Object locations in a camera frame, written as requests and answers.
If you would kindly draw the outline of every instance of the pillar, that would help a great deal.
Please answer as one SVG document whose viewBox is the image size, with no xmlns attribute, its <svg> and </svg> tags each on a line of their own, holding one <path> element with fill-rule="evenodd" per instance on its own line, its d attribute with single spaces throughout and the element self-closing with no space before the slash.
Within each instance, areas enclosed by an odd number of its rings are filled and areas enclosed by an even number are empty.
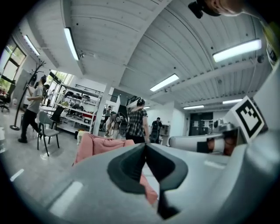
<svg viewBox="0 0 280 224">
<path fill-rule="evenodd" d="M 104 105 L 106 104 L 106 100 L 107 100 L 107 97 L 109 95 L 110 89 L 111 89 L 111 84 L 107 84 L 106 88 L 105 88 L 105 91 L 104 91 L 104 94 L 102 96 L 102 99 L 100 101 L 100 105 L 99 105 L 97 114 L 96 114 L 96 119 L 95 119 L 95 123 L 94 123 L 94 126 L 93 126 L 93 134 L 94 135 L 98 135 Z"/>
</svg>

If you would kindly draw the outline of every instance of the corrugated metal ceiling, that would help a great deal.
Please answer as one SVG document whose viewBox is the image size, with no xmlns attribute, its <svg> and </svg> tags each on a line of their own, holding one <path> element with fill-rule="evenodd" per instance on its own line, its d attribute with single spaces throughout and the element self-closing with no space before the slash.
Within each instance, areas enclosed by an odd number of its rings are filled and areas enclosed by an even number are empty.
<svg viewBox="0 0 280 224">
<path fill-rule="evenodd" d="M 248 15 L 197 19 L 188 9 L 190 1 L 174 0 L 154 20 L 141 39 L 129 62 L 121 83 L 153 94 L 150 88 L 176 73 L 180 81 L 205 74 L 235 62 L 266 55 L 260 23 Z M 255 38 L 263 40 L 263 48 L 216 63 L 213 53 Z M 172 93 L 180 103 L 238 95 L 257 91 L 271 71 L 268 63 L 254 68 L 223 74 L 189 88 Z"/>
<path fill-rule="evenodd" d="M 205 14 L 199 20 L 188 8 L 191 0 L 173 0 L 147 29 L 130 58 L 137 35 L 161 2 L 71 1 L 73 38 L 78 52 L 85 54 L 81 62 L 87 77 L 114 80 L 116 74 L 123 74 L 125 70 L 121 85 L 152 95 L 150 88 L 173 73 L 179 76 L 179 82 L 187 82 L 228 64 L 255 61 L 256 56 L 266 55 L 261 25 L 251 16 L 210 17 Z M 32 11 L 31 18 L 61 71 L 75 74 L 78 67 L 72 63 L 64 36 L 60 6 L 59 0 L 42 1 Z M 263 45 L 257 53 L 214 62 L 213 53 L 255 38 L 261 38 Z M 161 103 L 176 100 L 184 104 L 255 92 L 270 70 L 270 65 L 264 62 L 256 67 L 255 73 L 254 67 L 232 71 L 155 100 Z"/>
</svg>

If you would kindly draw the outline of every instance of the dark door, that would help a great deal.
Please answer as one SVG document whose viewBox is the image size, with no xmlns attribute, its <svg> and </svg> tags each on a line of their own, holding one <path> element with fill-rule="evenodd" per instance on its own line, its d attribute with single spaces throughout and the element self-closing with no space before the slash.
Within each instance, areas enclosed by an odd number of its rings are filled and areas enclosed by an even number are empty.
<svg viewBox="0 0 280 224">
<path fill-rule="evenodd" d="M 189 136 L 207 135 L 212 132 L 213 113 L 191 114 Z"/>
</svg>

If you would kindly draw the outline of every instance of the pink cushion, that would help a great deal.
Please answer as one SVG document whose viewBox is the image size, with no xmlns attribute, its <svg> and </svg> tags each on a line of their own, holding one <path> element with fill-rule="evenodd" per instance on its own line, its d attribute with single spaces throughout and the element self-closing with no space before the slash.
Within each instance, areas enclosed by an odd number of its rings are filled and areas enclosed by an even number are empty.
<svg viewBox="0 0 280 224">
<path fill-rule="evenodd" d="M 100 153 L 104 153 L 104 152 L 108 152 L 114 149 L 124 147 L 124 141 L 94 138 L 93 145 L 94 145 L 94 154 L 97 155 Z"/>
</svg>

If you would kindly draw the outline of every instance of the office chair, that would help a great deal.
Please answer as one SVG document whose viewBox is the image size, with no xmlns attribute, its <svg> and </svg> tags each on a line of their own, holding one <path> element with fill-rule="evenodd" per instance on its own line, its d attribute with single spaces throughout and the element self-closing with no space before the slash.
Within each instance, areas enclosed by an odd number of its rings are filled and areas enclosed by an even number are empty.
<svg viewBox="0 0 280 224">
<path fill-rule="evenodd" d="M 11 102 L 11 95 L 15 89 L 15 85 L 11 84 L 9 91 L 7 92 L 7 97 L 1 97 L 1 100 L 3 101 L 3 104 L 0 105 L 0 108 L 2 108 L 1 112 L 3 112 L 4 109 L 6 109 L 8 112 L 10 112 L 9 106 L 6 106 L 6 104 L 10 104 Z"/>
</svg>

